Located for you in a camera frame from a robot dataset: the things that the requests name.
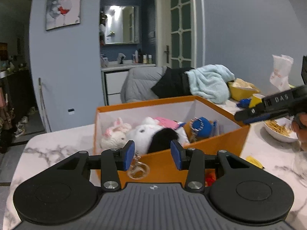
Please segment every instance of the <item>hand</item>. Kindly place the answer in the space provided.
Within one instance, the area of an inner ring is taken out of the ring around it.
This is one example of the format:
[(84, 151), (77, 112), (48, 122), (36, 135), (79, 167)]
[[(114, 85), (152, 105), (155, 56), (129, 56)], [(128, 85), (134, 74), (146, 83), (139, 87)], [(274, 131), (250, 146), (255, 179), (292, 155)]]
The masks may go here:
[[(300, 121), (303, 125), (307, 126), (307, 114), (306, 113), (300, 114)], [(296, 132), (298, 140), (302, 142), (302, 146), (301, 146), (302, 149), (304, 151), (307, 151), (307, 129), (305, 130), (300, 129), (297, 122), (295, 121), (292, 122), (291, 128), (294, 132)]]

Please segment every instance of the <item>white marble table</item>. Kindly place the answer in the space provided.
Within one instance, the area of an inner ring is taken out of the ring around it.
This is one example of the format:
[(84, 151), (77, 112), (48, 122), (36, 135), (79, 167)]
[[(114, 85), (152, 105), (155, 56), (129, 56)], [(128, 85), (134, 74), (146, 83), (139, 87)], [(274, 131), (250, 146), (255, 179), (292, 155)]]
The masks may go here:
[[(238, 111), (235, 103), (229, 100), (219, 106), (232, 114)], [(94, 125), (88, 125), (39, 135), (28, 142), (13, 176), (3, 230), (11, 230), (20, 222), (13, 205), (13, 193), (16, 187), (79, 150), (87, 150), (92, 154), (93, 134)], [(293, 169), (294, 156), (298, 148), (297, 144), (274, 140), (265, 131), (263, 123), (255, 123), (251, 125), (241, 157), (253, 156), (263, 164), (267, 172), (283, 179), (291, 186), (295, 199), (286, 221), (297, 230), (306, 230), (307, 188), (300, 183), (300, 177)], [(96, 172), (91, 173), (90, 181), (97, 186), (100, 185)]]

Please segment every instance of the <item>bottle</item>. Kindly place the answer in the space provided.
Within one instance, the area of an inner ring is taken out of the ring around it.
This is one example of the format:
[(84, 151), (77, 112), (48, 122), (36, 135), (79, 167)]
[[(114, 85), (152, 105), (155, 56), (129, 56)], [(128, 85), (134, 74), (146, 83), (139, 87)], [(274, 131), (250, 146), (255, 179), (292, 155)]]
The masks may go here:
[(138, 50), (139, 53), (139, 63), (143, 63), (143, 54), (142, 54), (142, 49)]
[(148, 64), (152, 64), (153, 63), (153, 57), (151, 54), (148, 55)]
[(143, 55), (143, 64), (147, 64), (147, 54)]
[(139, 62), (139, 53), (138, 53), (137, 50), (135, 51), (135, 62), (136, 62), (136, 63)]

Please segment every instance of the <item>orange box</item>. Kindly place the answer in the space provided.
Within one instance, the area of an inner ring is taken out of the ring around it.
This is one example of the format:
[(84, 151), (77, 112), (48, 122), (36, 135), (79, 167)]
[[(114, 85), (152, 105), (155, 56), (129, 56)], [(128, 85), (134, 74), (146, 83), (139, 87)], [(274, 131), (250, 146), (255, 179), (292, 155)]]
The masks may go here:
[[(117, 104), (98, 107), (95, 119), (94, 154), (100, 154), (102, 133), (121, 117), (124, 123), (132, 127), (139, 125), (145, 117), (165, 117), (175, 121), (188, 122), (194, 117), (218, 120), (224, 127), (224, 134), (204, 139), (185, 146), (202, 150), (205, 154), (216, 154), (224, 149), (237, 156), (240, 155), (249, 131), (249, 125), (234, 120), (234, 116), (217, 105), (198, 96), (185, 96), (148, 100), (142, 102)], [(119, 171), (122, 187), (126, 182), (180, 182), (184, 185), (188, 171), (178, 171), (170, 150), (146, 154), (141, 162), (150, 167), (150, 173), (141, 180), (129, 178), (126, 172)]]

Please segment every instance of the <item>white plush toy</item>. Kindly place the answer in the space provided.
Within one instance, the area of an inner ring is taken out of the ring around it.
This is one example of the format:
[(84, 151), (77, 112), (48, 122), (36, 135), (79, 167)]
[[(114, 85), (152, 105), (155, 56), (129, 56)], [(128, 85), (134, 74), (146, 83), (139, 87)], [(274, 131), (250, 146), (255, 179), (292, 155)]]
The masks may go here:
[(135, 152), (144, 155), (148, 151), (152, 136), (161, 129), (163, 126), (157, 124), (141, 124), (127, 133), (127, 139), (134, 141)]
[(111, 148), (121, 149), (128, 142), (126, 134), (131, 130), (131, 125), (128, 123), (123, 123), (121, 118), (118, 118), (114, 122), (114, 126), (106, 129), (105, 134), (102, 136), (100, 147), (102, 151)]
[(174, 131), (173, 129), (168, 128), (167, 130), (161, 131), (165, 128), (158, 125), (158, 123), (158, 120), (146, 117), (141, 125), (127, 133), (127, 140), (133, 140), (135, 142), (135, 152), (139, 155), (147, 154), (150, 147), (155, 150), (159, 149), (158, 145), (168, 145), (168, 142), (173, 139), (178, 140), (181, 145), (186, 143), (187, 137), (186, 135), (182, 136), (179, 129)]

